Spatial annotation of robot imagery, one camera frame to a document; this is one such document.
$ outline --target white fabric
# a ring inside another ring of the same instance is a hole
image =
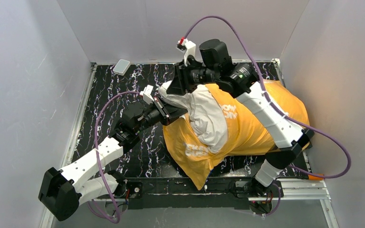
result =
[[[180,96],[166,93],[170,83],[163,83],[159,88],[164,101],[187,109],[191,127],[199,141],[208,145],[212,153],[217,153],[228,138],[227,124],[220,105],[204,85],[198,85],[191,94]]]

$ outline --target robotic arm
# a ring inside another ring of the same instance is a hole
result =
[[[184,60],[174,64],[175,76],[167,89],[168,94],[184,95],[193,92],[197,85],[216,83],[219,88],[246,106],[272,136],[277,150],[266,154],[266,159],[255,178],[249,184],[254,193],[263,195],[279,173],[290,165],[310,142],[314,132],[286,120],[279,115],[264,96],[258,75],[248,63],[234,64],[226,44],[211,39],[199,46],[203,63],[193,57],[196,45],[187,39],[177,48],[184,53]],[[115,128],[98,147],[103,166],[129,152],[139,141],[139,132],[160,122],[169,125],[187,112],[186,109],[165,103],[160,97],[152,97],[153,87],[147,86],[140,95],[149,107],[139,102],[129,105]],[[46,171],[38,199],[59,221],[69,218],[89,200],[108,194],[101,177],[90,178],[98,172],[96,150],[93,149],[79,160],[60,170]],[[123,196],[126,191],[125,177],[117,171],[105,174],[112,193]]]

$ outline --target black marble table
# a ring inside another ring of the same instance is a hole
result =
[[[277,71],[271,62],[258,62],[265,79],[278,80]],[[98,113],[104,104],[113,96],[124,91],[140,91],[146,85],[153,85],[158,94],[158,87],[173,78],[174,68],[172,64],[144,64],[131,65],[124,76],[113,73],[113,65],[97,66],[93,84],[86,105],[83,123],[79,131],[76,149],[72,161],[76,161],[94,147],[94,124]],[[118,98],[104,112],[99,125],[99,142],[110,132],[116,123],[116,119],[122,115],[123,109],[135,101],[137,95],[124,95]],[[198,192],[191,180],[187,178],[182,169],[172,159],[166,149],[163,130],[157,124],[140,133],[142,140],[128,154],[119,160],[107,165],[105,171],[116,169],[129,180],[141,181],[160,180],[181,182],[185,188],[176,188],[180,193]],[[209,180],[225,180],[229,178],[252,177],[260,168],[264,156],[231,156],[226,157],[216,166],[209,176]],[[303,169],[307,169],[303,156],[299,156],[293,163]],[[307,176],[291,168],[284,170],[283,177],[302,178]],[[156,188],[154,193],[164,192],[165,188]]]

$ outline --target cloth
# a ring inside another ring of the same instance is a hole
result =
[[[303,103],[279,81],[265,81],[266,90],[289,116],[308,124]],[[210,171],[226,156],[262,155],[274,142],[258,119],[216,84],[199,85],[191,94],[168,95],[164,83],[159,93],[165,102],[188,110],[163,127],[167,150],[200,190]]]

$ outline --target yellow fabric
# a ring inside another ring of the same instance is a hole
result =
[[[264,81],[269,94],[290,117],[308,124],[306,108],[297,97],[279,81]],[[245,106],[228,93],[221,91],[216,84],[209,84],[206,87],[217,103],[225,107],[223,112],[228,127],[228,140],[219,152],[211,153],[207,145],[198,140],[190,126],[188,114],[185,115],[185,119],[179,118],[169,126],[163,127],[167,150],[192,179],[198,190],[204,186],[213,167],[226,156],[261,155],[274,146],[268,131]]]

